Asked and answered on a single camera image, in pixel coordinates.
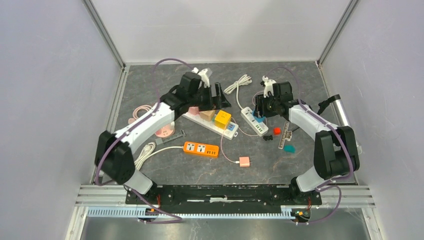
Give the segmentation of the yellow cube socket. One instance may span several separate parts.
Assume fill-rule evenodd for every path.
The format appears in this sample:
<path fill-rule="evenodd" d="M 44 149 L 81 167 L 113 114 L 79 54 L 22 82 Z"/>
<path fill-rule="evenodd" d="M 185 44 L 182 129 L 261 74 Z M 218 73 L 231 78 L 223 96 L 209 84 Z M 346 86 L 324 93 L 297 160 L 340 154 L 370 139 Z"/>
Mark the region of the yellow cube socket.
<path fill-rule="evenodd" d="M 214 125 L 217 128 L 220 128 L 222 130 L 226 130 L 231 122 L 232 115 L 224 110 L 220 110 L 215 118 L 214 118 Z"/>

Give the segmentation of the tan wooden cube socket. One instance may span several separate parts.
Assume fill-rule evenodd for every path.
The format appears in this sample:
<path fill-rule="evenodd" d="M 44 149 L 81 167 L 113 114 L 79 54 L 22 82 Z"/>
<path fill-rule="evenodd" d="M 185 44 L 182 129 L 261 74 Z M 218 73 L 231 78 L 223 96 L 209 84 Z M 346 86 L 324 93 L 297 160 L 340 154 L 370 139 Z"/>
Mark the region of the tan wooden cube socket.
<path fill-rule="evenodd" d="M 215 110 L 207 110 L 207 111 L 200 111 L 199 116 L 202 120 L 211 122 L 215 117 L 216 111 Z"/>

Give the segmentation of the small white power strip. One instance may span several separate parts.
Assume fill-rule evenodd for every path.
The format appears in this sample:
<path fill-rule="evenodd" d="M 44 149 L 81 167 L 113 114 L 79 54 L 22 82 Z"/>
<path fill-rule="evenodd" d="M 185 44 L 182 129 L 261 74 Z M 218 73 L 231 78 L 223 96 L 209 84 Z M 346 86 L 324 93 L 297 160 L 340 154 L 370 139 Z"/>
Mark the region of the small white power strip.
<path fill-rule="evenodd" d="M 256 117 L 253 115 L 253 110 L 250 107 L 242 108 L 240 115 L 259 137 L 264 136 L 268 132 L 269 128 L 267 125 L 264 122 L 259 122 L 256 119 Z"/>

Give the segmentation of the light blue plug adapter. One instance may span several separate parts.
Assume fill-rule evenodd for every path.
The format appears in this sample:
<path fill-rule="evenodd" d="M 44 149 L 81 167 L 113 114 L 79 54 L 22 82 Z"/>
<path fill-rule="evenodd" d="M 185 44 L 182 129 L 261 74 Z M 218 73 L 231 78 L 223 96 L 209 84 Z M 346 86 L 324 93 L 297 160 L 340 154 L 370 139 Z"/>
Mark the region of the light blue plug adapter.
<path fill-rule="evenodd" d="M 256 120 L 256 121 L 258 121 L 258 122 L 263 122 L 265 119 L 266 119 L 266 117 L 265 116 L 263 116 L 263 115 L 261 115 L 258 111 L 254 111 L 253 113 L 252 113 L 252 116 L 254 117 L 254 119 Z"/>

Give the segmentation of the pink cube socket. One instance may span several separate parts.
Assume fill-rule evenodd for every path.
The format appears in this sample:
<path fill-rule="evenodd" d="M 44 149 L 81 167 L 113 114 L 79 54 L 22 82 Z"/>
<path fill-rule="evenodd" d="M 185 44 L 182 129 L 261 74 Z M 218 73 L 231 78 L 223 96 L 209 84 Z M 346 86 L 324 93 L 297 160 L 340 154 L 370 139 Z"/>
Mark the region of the pink cube socket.
<path fill-rule="evenodd" d="M 189 107 L 189 109 L 188 109 L 188 114 L 191 114 L 191 115 L 198 115 L 199 114 L 199 107 L 198 106 L 191 106 L 191 107 Z"/>

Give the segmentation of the long white power strip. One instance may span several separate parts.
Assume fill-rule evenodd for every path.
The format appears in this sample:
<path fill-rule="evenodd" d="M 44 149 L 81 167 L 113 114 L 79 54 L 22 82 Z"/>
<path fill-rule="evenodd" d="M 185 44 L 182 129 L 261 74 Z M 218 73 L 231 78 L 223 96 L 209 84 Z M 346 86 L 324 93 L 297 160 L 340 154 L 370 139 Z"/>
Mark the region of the long white power strip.
<path fill-rule="evenodd" d="M 221 129 L 215 126 L 214 120 L 205 120 L 200 114 L 193 115 L 191 113 L 185 113 L 182 115 L 184 118 L 218 134 L 228 140 L 232 140 L 234 137 L 239 135 L 239 125 L 233 121 L 230 121 L 226 129 Z"/>

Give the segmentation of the orange power strip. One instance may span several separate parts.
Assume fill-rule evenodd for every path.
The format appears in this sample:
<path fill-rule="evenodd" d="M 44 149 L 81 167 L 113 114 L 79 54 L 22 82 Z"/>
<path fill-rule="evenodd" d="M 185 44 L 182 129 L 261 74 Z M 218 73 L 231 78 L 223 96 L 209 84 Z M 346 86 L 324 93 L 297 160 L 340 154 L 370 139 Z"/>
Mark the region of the orange power strip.
<path fill-rule="evenodd" d="M 186 141 L 182 147 L 185 154 L 207 158 L 217 158 L 220 147 L 218 145 Z"/>

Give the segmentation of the pink charger plug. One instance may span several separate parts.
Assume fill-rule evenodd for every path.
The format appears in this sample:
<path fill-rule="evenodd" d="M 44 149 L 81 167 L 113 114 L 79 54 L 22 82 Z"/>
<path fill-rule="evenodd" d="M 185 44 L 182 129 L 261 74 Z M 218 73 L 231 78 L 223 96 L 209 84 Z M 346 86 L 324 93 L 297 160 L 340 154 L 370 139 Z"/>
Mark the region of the pink charger plug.
<path fill-rule="evenodd" d="M 239 157 L 238 163 L 241 168 L 248 168 L 251 165 L 251 161 L 248 156 Z"/>

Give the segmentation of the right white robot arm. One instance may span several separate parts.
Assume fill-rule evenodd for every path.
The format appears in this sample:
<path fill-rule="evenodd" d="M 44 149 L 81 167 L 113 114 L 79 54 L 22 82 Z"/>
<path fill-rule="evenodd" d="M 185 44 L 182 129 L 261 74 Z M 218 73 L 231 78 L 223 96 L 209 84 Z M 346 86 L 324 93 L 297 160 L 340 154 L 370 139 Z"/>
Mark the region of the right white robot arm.
<path fill-rule="evenodd" d="M 359 152 L 354 130 L 338 126 L 314 112 L 301 99 L 294 99 L 289 82 L 277 83 L 264 79 L 263 93 L 255 97 L 256 117 L 280 116 L 297 125 L 314 141 L 313 166 L 292 179 L 289 199 L 302 204 L 309 192 L 322 189 L 336 179 L 348 179 L 360 168 Z"/>

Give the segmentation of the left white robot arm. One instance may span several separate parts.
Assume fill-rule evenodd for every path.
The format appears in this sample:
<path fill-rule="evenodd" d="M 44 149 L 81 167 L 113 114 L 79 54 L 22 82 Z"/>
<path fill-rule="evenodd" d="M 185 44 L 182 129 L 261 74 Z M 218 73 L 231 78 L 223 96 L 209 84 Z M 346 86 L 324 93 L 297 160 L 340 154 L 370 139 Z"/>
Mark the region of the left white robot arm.
<path fill-rule="evenodd" d="M 214 84 L 216 94 L 212 93 L 211 74 L 209 68 L 186 72 L 180 83 L 162 95 L 143 116 L 114 133 L 102 132 L 94 160 L 97 171 L 104 172 L 117 184 L 137 191 L 137 196 L 145 204 L 153 203 L 157 190 L 152 187 L 153 181 L 136 169 L 133 153 L 155 132 L 186 114 L 191 107 L 212 111 L 231 106 L 220 83 Z"/>

